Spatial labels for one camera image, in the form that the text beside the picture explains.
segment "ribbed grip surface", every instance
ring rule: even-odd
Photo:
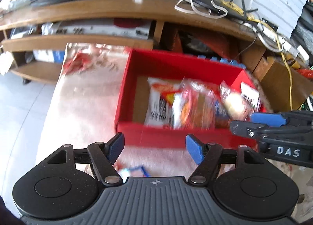
[[[253,222],[222,210],[209,192],[181,177],[131,177],[122,186],[105,189],[85,212],[59,221],[22,219],[27,225],[291,225],[290,219]]]

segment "blue object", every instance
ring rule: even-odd
[[[281,127],[287,123],[287,119],[280,114],[253,113],[250,116],[250,122],[266,124],[272,127]]]
[[[124,134],[117,133],[105,144],[106,157],[111,164],[114,164],[125,146]]]
[[[62,64],[64,61],[65,51],[54,50],[52,51],[54,62]]]
[[[232,66],[237,66],[240,67],[242,69],[246,69],[246,66],[244,64],[239,64],[236,60],[228,60],[226,58],[221,58],[221,60],[218,60],[217,57],[212,57],[210,59],[210,61],[216,61],[216,62],[221,62],[223,64],[227,64],[227,65],[232,65]]]
[[[206,59],[207,57],[205,55],[198,55],[199,59]]]
[[[199,165],[204,159],[204,146],[205,145],[202,142],[193,138],[192,135],[188,134],[186,136],[186,149],[197,165]]]
[[[144,175],[145,177],[151,177],[150,174],[147,172],[147,170],[145,169],[144,166],[138,166],[138,167],[134,167],[134,168],[128,168],[128,170],[129,170],[130,172],[136,171],[136,170],[141,170],[142,173],[143,173],[143,175]]]

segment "lower shelf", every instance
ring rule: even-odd
[[[153,40],[95,34],[30,35],[2,41],[4,51],[19,52],[38,49],[65,50],[67,43],[100,43],[131,48],[153,49]]]
[[[27,80],[55,84],[58,81],[61,69],[62,64],[33,61],[12,69],[11,72]]]

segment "red cardboard box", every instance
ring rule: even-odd
[[[144,126],[150,93],[148,77],[178,83],[183,78],[216,84],[225,81],[239,92],[241,82],[255,88],[245,71],[238,67],[172,52],[133,49],[124,72],[115,115],[116,132],[124,133],[126,145],[185,148],[186,135],[192,133],[204,143],[215,142],[224,148],[256,147],[253,139],[234,136],[228,129],[173,130]]]

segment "white paper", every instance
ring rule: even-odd
[[[0,74],[4,75],[6,74],[12,63],[13,63],[13,56],[11,52],[4,52],[0,55]]]
[[[254,88],[250,87],[246,83],[241,83],[241,96],[249,103],[251,104],[252,108],[254,108],[256,111],[259,111],[259,97],[260,93],[255,90]]]

